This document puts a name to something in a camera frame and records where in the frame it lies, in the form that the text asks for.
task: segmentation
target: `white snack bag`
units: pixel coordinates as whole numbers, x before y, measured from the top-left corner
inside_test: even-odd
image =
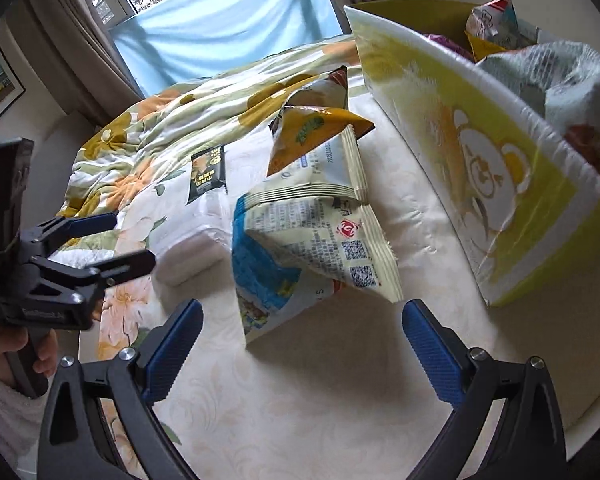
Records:
[[[155,228],[154,278],[177,286],[231,254],[231,212],[224,187],[212,189]]]
[[[402,300],[348,126],[237,203],[232,263],[251,341],[343,286]]]

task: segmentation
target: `hand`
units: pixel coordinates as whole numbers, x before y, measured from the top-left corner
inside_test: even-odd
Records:
[[[16,381],[4,353],[22,350],[28,340],[29,336],[25,328],[0,326],[0,380],[11,388],[16,386]],[[36,354],[38,360],[33,363],[33,370],[51,377],[58,366],[58,339],[54,330],[38,343]]]
[[[94,321],[100,321],[100,319],[102,318],[102,305],[104,304],[104,300],[100,300],[98,303],[96,303],[96,308],[93,309],[93,312],[91,313],[91,319],[93,319]]]

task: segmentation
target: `qr code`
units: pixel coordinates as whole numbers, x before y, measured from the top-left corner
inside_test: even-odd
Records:
[[[365,288],[366,286],[376,286],[374,270],[371,266],[351,267],[349,270],[351,272],[353,284],[356,287]]]
[[[342,248],[347,260],[361,260],[362,258],[366,258],[365,245],[360,240],[343,242]]]

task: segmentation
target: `crumpled plastic bag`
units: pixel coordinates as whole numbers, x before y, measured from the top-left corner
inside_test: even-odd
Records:
[[[574,41],[492,54],[477,64],[544,117],[600,174],[600,54]]]

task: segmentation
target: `yellow paper box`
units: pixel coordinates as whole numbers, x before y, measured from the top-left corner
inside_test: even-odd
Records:
[[[600,176],[494,78],[421,34],[470,49],[474,4],[346,7],[365,81],[424,168],[487,304],[600,258]]]

